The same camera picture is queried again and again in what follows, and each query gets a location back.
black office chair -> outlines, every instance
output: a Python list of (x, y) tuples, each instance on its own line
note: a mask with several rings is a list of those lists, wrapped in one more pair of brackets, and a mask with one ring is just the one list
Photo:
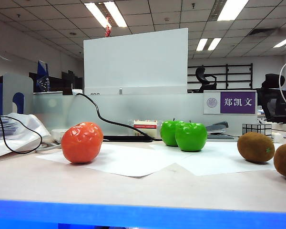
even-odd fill
[[(262, 87), (256, 89), (257, 104), (261, 105), (269, 122), (286, 123), (286, 103), (281, 95), (278, 85), (278, 74), (266, 74)], [(281, 76), (281, 85), (285, 78)], [(282, 90), (286, 98), (286, 88)]]
[[(199, 80), (199, 82), (202, 83), (202, 86), (198, 90), (199, 93), (203, 93), (204, 90), (216, 90), (217, 87), (216, 76), (212, 74), (205, 74), (204, 71), (205, 71), (204, 67), (198, 67), (195, 72), (197, 79)], [(214, 84), (210, 84), (210, 81), (208, 81), (206, 77), (213, 77)]]

red tomato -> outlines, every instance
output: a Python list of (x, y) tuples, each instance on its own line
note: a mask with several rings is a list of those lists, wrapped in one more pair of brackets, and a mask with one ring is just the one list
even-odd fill
[(84, 122), (71, 127), (61, 139), (65, 158), (73, 163), (91, 162), (99, 154), (103, 133), (95, 123)]

metal shelving rack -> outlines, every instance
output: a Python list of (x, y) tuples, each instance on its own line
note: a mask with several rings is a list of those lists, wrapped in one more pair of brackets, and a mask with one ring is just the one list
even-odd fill
[[(253, 63), (250, 64), (225, 64), (225, 65), (199, 65), (199, 66), (188, 66), (188, 68), (212, 68), (212, 67), (224, 67), (225, 73), (210, 73), (214, 76), (225, 75), (225, 80), (217, 80), (217, 83), (225, 83), (225, 89), (218, 89), (218, 90), (252, 90), (253, 89)], [(237, 73), (230, 73), (229, 67), (249, 67), (248, 72), (237, 72)], [(230, 80), (230, 75), (250, 75), (250, 80)], [(188, 74), (187, 76), (196, 76), (196, 74)], [(188, 84), (201, 84), (198, 80), (197, 81), (188, 81)], [(229, 88), (229, 83), (249, 83), (249, 87), (247, 88)]]

white board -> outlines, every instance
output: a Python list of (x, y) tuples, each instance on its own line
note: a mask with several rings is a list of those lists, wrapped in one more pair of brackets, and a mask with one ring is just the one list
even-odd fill
[(187, 49), (187, 28), (85, 40), (84, 93), (185, 94)]

fake apple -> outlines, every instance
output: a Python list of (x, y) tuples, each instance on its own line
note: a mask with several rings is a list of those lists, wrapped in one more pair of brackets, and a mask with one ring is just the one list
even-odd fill
[(162, 123), (160, 136), (167, 146), (178, 146), (175, 140), (176, 125), (184, 123), (183, 121), (167, 120)]
[(207, 137), (206, 128), (201, 123), (180, 123), (176, 126), (175, 139), (183, 151), (200, 151), (204, 147)]

